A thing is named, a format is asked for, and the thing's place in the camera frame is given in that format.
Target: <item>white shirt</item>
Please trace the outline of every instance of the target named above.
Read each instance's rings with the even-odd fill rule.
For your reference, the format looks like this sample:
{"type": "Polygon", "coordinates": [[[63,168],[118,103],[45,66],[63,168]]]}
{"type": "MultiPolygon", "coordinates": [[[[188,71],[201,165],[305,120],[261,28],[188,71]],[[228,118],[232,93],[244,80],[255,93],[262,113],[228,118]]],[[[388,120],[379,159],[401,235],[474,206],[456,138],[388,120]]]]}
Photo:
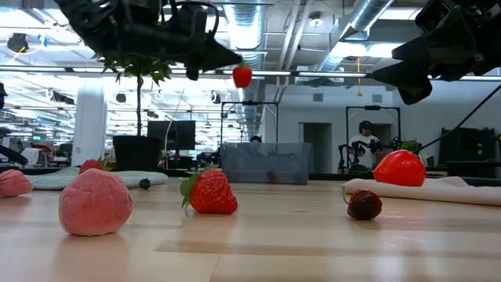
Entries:
{"type": "MultiPolygon", "coordinates": [[[[356,136],[353,136],[353,138],[351,138],[350,143],[348,145],[351,146],[353,142],[357,141],[362,141],[366,144],[370,144],[371,140],[374,140],[376,142],[379,141],[379,139],[376,136],[363,136],[362,134],[358,134],[356,136]]],[[[374,165],[374,156],[370,152],[370,148],[363,145],[360,146],[362,146],[366,150],[366,152],[362,156],[359,156],[359,164],[365,165],[367,168],[372,168],[374,165]]]]}

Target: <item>black planter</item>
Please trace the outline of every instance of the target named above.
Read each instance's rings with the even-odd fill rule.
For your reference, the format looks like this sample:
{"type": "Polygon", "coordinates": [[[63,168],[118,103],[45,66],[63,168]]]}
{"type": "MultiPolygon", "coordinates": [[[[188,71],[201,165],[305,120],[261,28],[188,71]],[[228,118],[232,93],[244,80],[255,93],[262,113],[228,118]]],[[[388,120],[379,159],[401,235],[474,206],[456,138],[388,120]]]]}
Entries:
{"type": "Polygon", "coordinates": [[[153,137],[113,136],[118,171],[157,169],[162,140],[153,137]]]}

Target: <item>clear plastic box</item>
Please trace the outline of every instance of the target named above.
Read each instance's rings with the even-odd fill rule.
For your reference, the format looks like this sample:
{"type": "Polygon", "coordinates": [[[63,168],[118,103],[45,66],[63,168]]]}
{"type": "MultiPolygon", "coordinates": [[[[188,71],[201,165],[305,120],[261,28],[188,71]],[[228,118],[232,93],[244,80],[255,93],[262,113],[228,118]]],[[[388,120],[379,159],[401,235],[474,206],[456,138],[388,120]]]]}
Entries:
{"type": "Polygon", "coordinates": [[[223,143],[222,171],[230,182],[308,183],[308,143],[223,143]]]}

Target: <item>white column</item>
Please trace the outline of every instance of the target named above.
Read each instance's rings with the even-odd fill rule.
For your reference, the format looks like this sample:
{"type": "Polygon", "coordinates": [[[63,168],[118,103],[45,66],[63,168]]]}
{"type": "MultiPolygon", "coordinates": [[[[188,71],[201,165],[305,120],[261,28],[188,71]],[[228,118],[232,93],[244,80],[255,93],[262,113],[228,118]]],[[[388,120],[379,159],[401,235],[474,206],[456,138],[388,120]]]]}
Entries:
{"type": "Polygon", "coordinates": [[[100,81],[86,78],[78,89],[71,165],[104,156],[107,105],[100,81]]]}

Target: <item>table surface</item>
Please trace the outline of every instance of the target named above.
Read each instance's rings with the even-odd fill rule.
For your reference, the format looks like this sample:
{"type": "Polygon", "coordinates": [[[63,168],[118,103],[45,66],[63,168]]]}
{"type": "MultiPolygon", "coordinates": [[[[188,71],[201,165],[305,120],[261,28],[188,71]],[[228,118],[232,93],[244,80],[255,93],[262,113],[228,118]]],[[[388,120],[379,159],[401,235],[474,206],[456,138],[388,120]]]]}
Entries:
{"type": "Polygon", "coordinates": [[[173,179],[132,190],[125,226],[90,238],[61,229],[57,192],[0,198],[0,280],[500,281],[500,208],[384,198],[358,222],[340,185],[233,184],[235,215],[199,215],[173,179]]]}

